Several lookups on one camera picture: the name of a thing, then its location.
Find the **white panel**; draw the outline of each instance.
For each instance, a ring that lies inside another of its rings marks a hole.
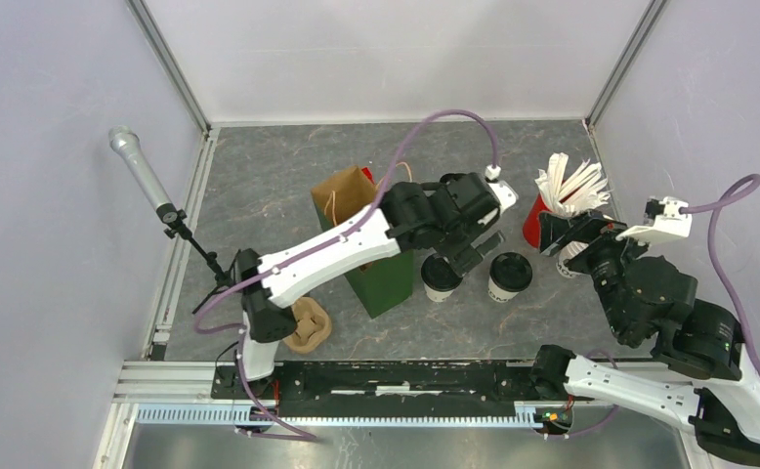
[[[181,201],[199,132],[123,2],[0,1],[0,468],[91,467],[167,238],[106,132]]]
[[[214,122],[583,117],[647,0],[149,0]]]
[[[760,2],[670,2],[597,129],[615,200],[641,220],[650,195],[709,202],[760,173]],[[698,296],[733,306],[707,257],[708,215],[655,250],[699,278]],[[718,247],[760,353],[760,189],[723,210]]]

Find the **gray cylindrical device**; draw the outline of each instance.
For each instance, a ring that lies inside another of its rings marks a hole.
[[[139,137],[129,127],[119,125],[109,129],[109,146],[124,158],[124,162],[127,163],[127,167],[130,168],[130,172],[133,173],[133,177],[138,181],[142,192],[145,193],[145,197],[161,221],[164,223],[175,221],[177,216],[173,202],[147,163],[139,145]]]

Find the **gray floor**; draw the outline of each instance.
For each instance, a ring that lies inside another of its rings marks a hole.
[[[531,287],[507,304],[486,294],[488,260],[442,304],[430,302],[418,276],[414,295],[372,320],[344,278],[311,292],[333,320],[331,336],[307,356],[280,347],[280,360],[402,360],[419,358],[532,358],[542,344],[586,352],[604,347],[621,357],[642,357],[615,344],[589,278],[564,279],[555,261],[533,252],[521,227],[537,194],[533,179],[550,154],[570,155],[571,167],[595,158],[577,121],[495,122],[502,179],[519,194],[518,205],[498,224],[507,240],[499,251],[517,251],[534,270]],[[238,248],[261,254],[295,245],[320,233],[309,191],[349,165],[378,175],[411,124],[364,124],[225,128],[213,159],[198,220],[197,239],[226,265]],[[417,181],[446,172],[482,171],[489,161],[486,134],[473,122],[433,124],[406,154]],[[400,170],[397,180],[404,178]],[[428,253],[415,261],[419,269]],[[212,275],[191,256],[166,360],[212,361],[233,332],[204,337],[191,330],[190,310],[213,286]],[[223,304],[207,324],[239,321],[237,301]]]
[[[606,408],[578,409],[573,430],[601,418]],[[126,468],[688,468],[675,432],[622,410],[606,428],[568,441],[544,442],[528,429],[309,429],[319,443],[239,437],[231,428],[138,425]]]

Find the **green paper bag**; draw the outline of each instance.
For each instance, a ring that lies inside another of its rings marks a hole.
[[[319,225],[327,231],[371,203],[377,190],[356,166],[334,174],[311,189]],[[411,296],[414,252],[380,259],[346,273],[368,315],[377,318]]]

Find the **purple cable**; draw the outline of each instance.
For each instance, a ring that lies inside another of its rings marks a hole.
[[[618,365],[615,363],[615,360],[611,356],[611,354],[604,350],[604,349],[593,349],[590,352],[587,352],[584,354],[584,357],[590,359],[592,357],[595,357],[596,355],[603,355],[605,356],[608,361],[612,364],[613,368],[618,369]],[[546,440],[569,440],[571,438],[575,437],[583,437],[584,435],[587,435],[589,433],[593,433],[596,430],[601,430],[607,424],[611,423],[611,421],[615,418],[615,415],[618,413],[618,405],[614,405],[610,412],[608,412],[607,415],[605,415],[605,418],[601,419],[599,423],[592,425],[590,427],[587,427],[583,430],[579,430],[575,433],[567,433],[565,435],[549,435],[547,434],[545,436]]]
[[[740,188],[748,183],[751,183],[751,185],[738,192]],[[742,305],[742,300],[739,299],[739,295],[737,294],[737,290],[734,288],[734,284],[731,283],[731,279],[728,278],[728,275],[725,273],[725,269],[723,269],[716,251],[716,227],[717,223],[719,222],[719,215],[720,212],[722,212],[723,207],[727,207],[728,205],[741,200],[750,193],[756,191],[758,187],[760,187],[760,175],[749,174],[748,176],[745,176],[744,178],[736,181],[733,185],[731,185],[716,202],[700,205],[697,207],[688,207],[684,211],[680,210],[680,212],[711,212],[711,220],[708,223],[708,256],[711,259],[711,265],[714,267],[714,272],[716,272],[717,277],[719,277],[720,281],[722,281],[722,286],[724,286],[725,291],[728,292],[728,296],[731,298],[731,302],[734,303],[734,309],[737,312],[737,319],[739,320],[739,325],[742,329],[742,338],[745,341],[745,351],[748,353],[748,358],[752,363],[754,363],[754,367],[757,369],[757,374],[760,376],[760,356],[757,354],[757,349],[754,347],[754,336],[751,334],[751,327],[748,324],[748,314],[745,313],[745,308]]]
[[[440,119],[441,117],[446,117],[448,115],[463,115],[481,124],[481,126],[484,127],[484,130],[486,130],[486,134],[489,136],[489,142],[492,145],[492,166],[498,167],[500,165],[500,159],[498,157],[498,138],[495,136],[495,131],[492,130],[492,127],[490,127],[489,124],[487,124],[486,121],[484,121],[479,115],[475,114],[474,112],[463,110],[463,109],[447,109],[447,110],[441,110],[441,111],[435,112],[434,114],[423,119],[419,124],[415,125],[414,128],[412,128],[409,131],[409,133],[405,136],[403,141],[398,145],[398,149],[395,152],[395,157],[392,159],[391,164],[389,164],[389,169],[386,170],[386,175],[383,177],[383,182],[380,183],[380,187],[377,189],[377,194],[374,195],[374,200],[371,201],[371,205],[369,206],[368,211],[365,212],[365,215],[363,215],[350,228],[345,230],[342,234],[343,236],[351,235],[352,233],[359,230],[363,225],[365,225],[366,222],[368,222],[368,219],[371,217],[372,212],[374,212],[374,210],[376,210],[377,207],[380,205],[380,200],[383,198],[383,194],[386,193],[386,188],[389,186],[389,181],[392,180],[392,175],[395,171],[395,165],[398,164],[398,161],[401,159],[401,157],[405,153],[405,150],[408,148],[408,146],[411,144],[411,142],[414,140],[417,134],[419,134],[427,124],[430,124]],[[284,269],[290,266],[291,264],[299,261],[300,259],[304,259],[338,242],[340,242],[339,235],[327,241],[323,241],[322,243],[314,247],[310,247],[306,249],[305,251],[300,252],[299,254],[295,254],[294,256],[280,262],[279,264],[276,264],[276,267],[278,269]],[[225,301],[226,298],[228,298],[229,296],[233,295],[234,293],[236,293],[237,291],[241,290],[242,288],[248,285],[256,283],[257,281],[261,281],[264,278],[270,277],[272,274],[273,274],[273,271],[265,271],[265,272],[259,273],[256,276],[248,278],[240,283],[237,283],[231,288],[228,288],[222,293],[216,295],[213,299],[211,299],[204,306],[202,306],[201,309],[196,313],[194,321],[193,321],[193,330],[198,334],[209,335],[209,334],[215,334],[217,332],[222,332],[223,330],[242,328],[241,322],[231,322],[225,325],[219,325],[216,327],[210,327],[210,328],[205,329],[201,327],[201,322],[204,320],[204,318],[207,316],[208,313],[210,313],[214,308],[216,308],[216,306],[219,305],[219,303],[222,303],[223,301]]]
[[[301,430],[290,423],[285,422],[281,418],[277,417],[276,415],[273,415],[264,405],[262,405],[261,402],[259,402],[258,399],[256,399],[256,396],[253,394],[253,391],[250,389],[250,385],[248,384],[247,376],[245,376],[245,367],[242,365],[242,346],[241,344],[244,343],[245,335],[247,331],[242,328],[241,333],[239,333],[239,348],[238,348],[238,355],[236,355],[236,363],[237,368],[239,370],[239,380],[242,382],[242,387],[245,388],[245,394],[248,395],[248,398],[253,402],[253,405],[256,406],[256,408],[259,409],[266,417],[268,417],[271,422],[279,425],[280,427],[284,428],[285,430],[288,430],[290,432],[294,432],[296,435],[276,435],[272,433],[248,433],[248,436],[255,437],[255,438],[268,438],[271,440],[290,440],[295,442],[313,442],[317,439],[317,436],[306,432],[305,430]]]

